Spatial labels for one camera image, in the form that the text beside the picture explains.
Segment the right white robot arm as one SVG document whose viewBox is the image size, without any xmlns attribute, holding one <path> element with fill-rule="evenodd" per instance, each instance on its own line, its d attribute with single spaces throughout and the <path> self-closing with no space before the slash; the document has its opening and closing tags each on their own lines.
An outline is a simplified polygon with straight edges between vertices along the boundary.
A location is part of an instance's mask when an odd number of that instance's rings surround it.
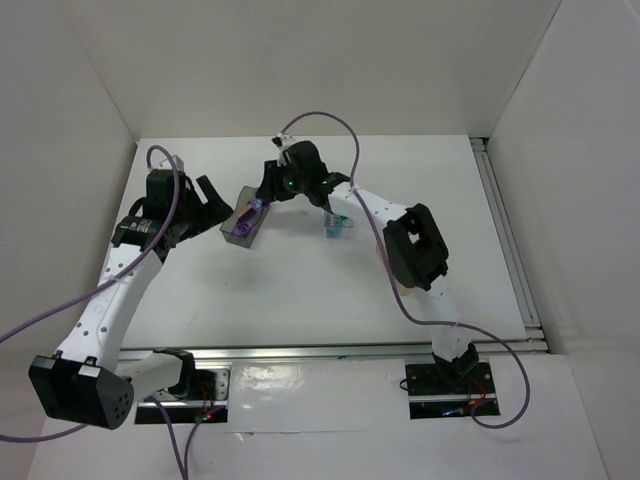
<svg viewBox="0 0 640 480">
<path fill-rule="evenodd" d="M 298 195 L 329 214 L 367 220 L 376 238 L 392 286 L 413 293 L 428 322 L 435 371 L 443 385 L 456 391 L 478 363 L 478 353 L 460 326 L 460 315 L 447 285 L 449 250 L 431 211 L 388 201 L 359 187 L 340 172 L 331 172 L 316 145 L 278 135 L 272 143 L 278 158 L 264 164 L 256 197 L 264 204 Z"/>
</svg>

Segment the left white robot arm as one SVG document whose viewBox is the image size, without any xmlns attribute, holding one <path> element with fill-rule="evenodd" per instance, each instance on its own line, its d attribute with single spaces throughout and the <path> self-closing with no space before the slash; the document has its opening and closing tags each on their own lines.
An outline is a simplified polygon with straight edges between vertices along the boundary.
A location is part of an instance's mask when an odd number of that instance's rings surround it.
<svg viewBox="0 0 640 480">
<path fill-rule="evenodd" d="M 114 430 L 135 403 L 166 390 L 193 390 L 191 353 L 158 348 L 123 370 L 121 346 L 145 291 L 171 249 L 227 220 L 233 210 L 207 176 L 153 170 L 146 194 L 116 226 L 99 285 L 70 334 L 50 356 L 38 355 L 29 379 L 50 418 Z"/>
</svg>

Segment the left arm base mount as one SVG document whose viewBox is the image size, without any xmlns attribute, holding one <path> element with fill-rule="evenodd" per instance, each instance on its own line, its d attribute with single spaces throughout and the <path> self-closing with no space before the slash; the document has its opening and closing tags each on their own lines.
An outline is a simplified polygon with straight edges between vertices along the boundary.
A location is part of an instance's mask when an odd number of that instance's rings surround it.
<svg viewBox="0 0 640 480">
<path fill-rule="evenodd" d="M 157 400 L 174 425 L 223 424 L 228 421 L 231 370 L 228 367 L 197 369 L 186 393 L 176 395 L 159 390 L 137 404 L 134 423 L 156 425 L 165 422 Z"/>
</svg>

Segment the amber plastic container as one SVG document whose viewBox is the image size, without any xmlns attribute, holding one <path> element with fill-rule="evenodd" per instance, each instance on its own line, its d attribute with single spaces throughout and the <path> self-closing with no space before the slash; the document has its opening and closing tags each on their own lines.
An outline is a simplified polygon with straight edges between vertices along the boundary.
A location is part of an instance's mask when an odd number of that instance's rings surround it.
<svg viewBox="0 0 640 480">
<path fill-rule="evenodd" d="M 376 253 L 386 270 L 391 274 L 393 285 L 401 297 L 413 293 L 418 284 L 414 272 L 414 257 L 406 245 L 377 245 Z"/>
</svg>

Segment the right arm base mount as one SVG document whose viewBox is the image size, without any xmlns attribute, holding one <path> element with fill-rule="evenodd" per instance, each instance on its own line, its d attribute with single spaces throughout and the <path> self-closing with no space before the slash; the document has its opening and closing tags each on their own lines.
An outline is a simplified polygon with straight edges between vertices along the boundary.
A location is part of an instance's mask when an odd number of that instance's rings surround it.
<svg viewBox="0 0 640 480">
<path fill-rule="evenodd" d="M 407 364 L 399 387 L 408 395 L 412 420 L 499 416 L 500 407 L 492 370 L 488 362 L 479 363 L 456 385 L 446 384 L 434 364 Z"/>
</svg>

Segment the purple butterfly lego piece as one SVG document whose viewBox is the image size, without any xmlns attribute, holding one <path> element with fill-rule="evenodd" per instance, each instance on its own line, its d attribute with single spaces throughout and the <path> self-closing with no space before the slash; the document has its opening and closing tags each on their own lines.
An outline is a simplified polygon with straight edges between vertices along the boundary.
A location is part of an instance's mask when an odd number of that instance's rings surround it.
<svg viewBox="0 0 640 480">
<path fill-rule="evenodd" d="M 238 222 L 248 222 L 259 212 L 260 210 L 253 208 L 252 202 L 248 202 L 244 206 L 239 207 L 235 214 Z"/>
</svg>

